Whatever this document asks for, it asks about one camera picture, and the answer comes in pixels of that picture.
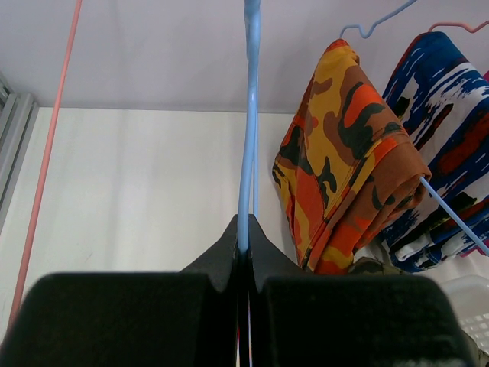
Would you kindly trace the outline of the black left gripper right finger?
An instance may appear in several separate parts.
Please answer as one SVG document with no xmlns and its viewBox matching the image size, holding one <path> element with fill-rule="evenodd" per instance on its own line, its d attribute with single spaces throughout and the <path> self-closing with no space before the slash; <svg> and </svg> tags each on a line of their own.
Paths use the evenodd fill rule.
<svg viewBox="0 0 489 367">
<path fill-rule="evenodd" d="M 255 366 L 473 366 L 448 298 L 415 275 L 317 275 L 249 220 Z"/>
</svg>

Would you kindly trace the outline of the orange camouflage trousers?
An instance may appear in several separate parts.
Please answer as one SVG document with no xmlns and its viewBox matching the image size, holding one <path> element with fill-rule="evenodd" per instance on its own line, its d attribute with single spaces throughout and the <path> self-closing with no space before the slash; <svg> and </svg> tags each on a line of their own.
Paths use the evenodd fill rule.
<svg viewBox="0 0 489 367">
<path fill-rule="evenodd" d="M 298 265 L 345 274 L 355 253 L 416 207 L 431 177 L 347 41 L 326 49 L 274 160 Z"/>
</svg>

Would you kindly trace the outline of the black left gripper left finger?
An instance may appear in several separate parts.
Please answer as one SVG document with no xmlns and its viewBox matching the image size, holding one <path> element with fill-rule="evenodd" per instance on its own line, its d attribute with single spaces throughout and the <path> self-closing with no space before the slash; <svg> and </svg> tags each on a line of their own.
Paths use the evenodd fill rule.
<svg viewBox="0 0 489 367">
<path fill-rule="evenodd" d="M 3 366 L 233 366 L 238 249 L 232 220 L 178 272 L 55 273 L 29 290 Z"/>
</svg>

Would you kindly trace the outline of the grey yellow camouflage trousers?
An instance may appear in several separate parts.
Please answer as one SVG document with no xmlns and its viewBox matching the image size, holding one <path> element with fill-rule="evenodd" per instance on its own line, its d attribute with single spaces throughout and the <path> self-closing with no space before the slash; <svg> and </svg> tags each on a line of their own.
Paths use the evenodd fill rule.
<svg viewBox="0 0 489 367">
<path fill-rule="evenodd" d="M 384 264 L 373 258 L 362 257 L 348 268 L 349 274 L 400 275 L 406 274 L 399 268 Z"/>
</svg>

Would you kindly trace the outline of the light blue hanger camo trousers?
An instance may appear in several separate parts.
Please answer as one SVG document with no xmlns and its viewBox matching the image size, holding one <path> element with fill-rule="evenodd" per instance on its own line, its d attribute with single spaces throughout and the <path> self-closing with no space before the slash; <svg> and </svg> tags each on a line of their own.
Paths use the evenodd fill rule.
<svg viewBox="0 0 489 367">
<path fill-rule="evenodd" d="M 261 3 L 244 3 L 246 56 L 248 60 L 247 109 L 244 152 L 238 195 L 238 355 L 240 366 L 251 366 L 251 331 L 247 262 L 250 209 L 258 208 L 258 65 L 261 44 Z"/>
</svg>

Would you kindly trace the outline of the light blue hanger orange trousers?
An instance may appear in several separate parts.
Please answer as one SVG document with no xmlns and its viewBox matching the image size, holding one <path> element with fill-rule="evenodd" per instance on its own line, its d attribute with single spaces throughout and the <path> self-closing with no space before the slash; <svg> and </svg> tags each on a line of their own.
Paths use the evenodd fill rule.
<svg viewBox="0 0 489 367">
<path fill-rule="evenodd" d="M 410 7 L 416 3 L 416 0 L 409 0 L 404 2 L 400 7 L 396 8 L 392 12 L 386 14 L 382 18 L 379 18 L 376 20 L 371 26 L 368 31 L 366 31 L 361 24 L 348 24 L 343 27 L 341 32 L 339 33 L 339 38 L 343 38 L 344 33 L 348 29 L 357 29 L 360 36 L 363 39 L 369 38 L 372 33 L 374 32 L 374 29 L 384 23 L 385 21 L 391 19 L 392 17 L 398 15 L 402 11 L 404 11 L 406 8 Z M 468 33 L 474 34 L 480 31 L 482 28 L 488 26 L 488 21 L 484 21 L 483 23 L 477 25 L 476 27 L 472 27 L 469 24 L 462 23 L 462 22 L 454 22 L 454 21 L 442 21 L 442 22 L 437 22 L 435 23 L 429 31 L 432 31 L 436 27 L 459 27 L 465 29 Z M 475 243 L 475 245 L 478 246 L 478 248 L 486 255 L 488 256 L 488 246 L 485 245 L 485 243 L 470 229 L 470 227 L 460 218 L 460 216 L 454 211 L 450 205 L 447 204 L 443 200 L 443 198 L 440 197 L 440 195 L 437 194 L 437 192 L 432 188 L 432 186 L 426 181 L 425 178 L 420 179 L 421 184 L 429 191 L 431 194 L 432 198 L 446 211 L 446 213 L 449 215 L 451 219 L 455 221 L 455 223 L 458 225 L 458 227 Z"/>
</svg>

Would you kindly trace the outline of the blue white patterned trousers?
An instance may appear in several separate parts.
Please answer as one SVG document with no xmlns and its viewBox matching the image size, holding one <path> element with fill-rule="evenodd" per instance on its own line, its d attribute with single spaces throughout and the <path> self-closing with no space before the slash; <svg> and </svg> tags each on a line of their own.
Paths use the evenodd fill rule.
<svg viewBox="0 0 489 367">
<path fill-rule="evenodd" d="M 488 82 L 440 32 L 416 37 L 383 94 L 431 170 L 432 188 L 488 242 Z M 477 245 L 427 195 L 381 233 L 393 266 L 434 268 Z"/>
</svg>

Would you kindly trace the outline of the pink wire hanger blue trousers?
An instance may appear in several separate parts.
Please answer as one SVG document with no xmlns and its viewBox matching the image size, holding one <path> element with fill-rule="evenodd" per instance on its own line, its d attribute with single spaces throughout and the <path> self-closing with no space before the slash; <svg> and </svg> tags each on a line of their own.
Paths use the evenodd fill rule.
<svg viewBox="0 0 489 367">
<path fill-rule="evenodd" d="M 467 31 L 469 34 L 475 34 L 479 32 L 481 29 L 487 27 L 489 25 L 489 21 L 484 21 L 476 26 L 471 26 L 466 23 L 456 22 L 456 21 L 442 21 L 436 22 L 429 29 L 428 32 L 434 31 L 436 28 L 461 28 Z"/>
</svg>

